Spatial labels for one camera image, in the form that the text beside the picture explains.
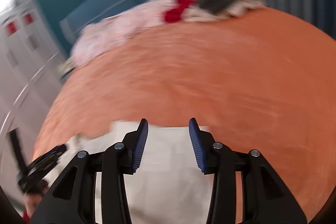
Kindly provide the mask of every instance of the red sleeve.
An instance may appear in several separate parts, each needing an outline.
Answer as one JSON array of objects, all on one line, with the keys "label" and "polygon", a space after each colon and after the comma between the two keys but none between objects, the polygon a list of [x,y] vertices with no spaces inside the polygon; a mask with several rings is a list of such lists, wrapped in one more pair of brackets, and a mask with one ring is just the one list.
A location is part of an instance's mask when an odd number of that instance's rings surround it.
[{"label": "red sleeve", "polygon": [[23,218],[23,220],[24,220],[27,224],[29,224],[29,222],[30,222],[30,218],[28,217],[28,215],[27,215],[27,211],[26,211],[26,210],[23,212],[23,216],[22,216],[22,218]]}]

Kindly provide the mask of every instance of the pink garment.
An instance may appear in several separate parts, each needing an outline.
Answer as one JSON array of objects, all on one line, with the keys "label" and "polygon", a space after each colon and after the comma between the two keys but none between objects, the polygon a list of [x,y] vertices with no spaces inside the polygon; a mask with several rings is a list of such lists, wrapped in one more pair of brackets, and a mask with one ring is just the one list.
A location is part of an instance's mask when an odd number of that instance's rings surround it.
[{"label": "pink garment", "polygon": [[72,62],[76,67],[84,66],[102,53],[124,44],[139,32],[164,24],[164,11],[175,5],[176,0],[149,0],[118,15],[87,25],[72,48]]}]

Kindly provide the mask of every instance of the pile of clothes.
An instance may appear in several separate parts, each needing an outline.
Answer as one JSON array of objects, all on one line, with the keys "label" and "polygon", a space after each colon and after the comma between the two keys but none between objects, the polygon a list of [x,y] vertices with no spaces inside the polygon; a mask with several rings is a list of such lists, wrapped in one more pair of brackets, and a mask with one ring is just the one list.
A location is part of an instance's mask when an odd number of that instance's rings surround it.
[{"label": "pile of clothes", "polygon": [[230,16],[241,17],[246,10],[265,7],[265,0],[177,0],[177,7],[165,13],[167,23],[210,22],[224,20]]}]

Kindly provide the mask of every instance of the mattress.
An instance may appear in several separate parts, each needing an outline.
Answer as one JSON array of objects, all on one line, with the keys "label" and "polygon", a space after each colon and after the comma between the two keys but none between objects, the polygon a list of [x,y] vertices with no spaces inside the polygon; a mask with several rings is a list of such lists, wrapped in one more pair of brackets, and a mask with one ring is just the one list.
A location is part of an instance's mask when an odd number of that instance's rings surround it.
[{"label": "mattress", "polygon": [[153,27],[73,72],[33,159],[112,121],[182,127],[195,117],[231,149],[260,150],[311,220],[336,184],[335,56],[331,37],[271,8]]}]

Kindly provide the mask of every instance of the red sticker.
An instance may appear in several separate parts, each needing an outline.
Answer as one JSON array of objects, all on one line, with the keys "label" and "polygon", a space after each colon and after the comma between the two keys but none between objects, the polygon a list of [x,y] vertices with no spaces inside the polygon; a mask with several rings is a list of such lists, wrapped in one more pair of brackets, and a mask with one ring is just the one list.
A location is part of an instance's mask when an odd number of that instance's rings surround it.
[{"label": "red sticker", "polygon": [[15,34],[16,31],[17,31],[17,27],[15,25],[15,22],[12,21],[12,22],[8,23],[7,26],[6,26],[6,29],[7,29],[8,36]]},{"label": "red sticker", "polygon": [[29,24],[34,22],[34,18],[33,18],[33,15],[31,13],[25,14],[24,19],[25,19],[25,24],[26,25],[29,25]]}]

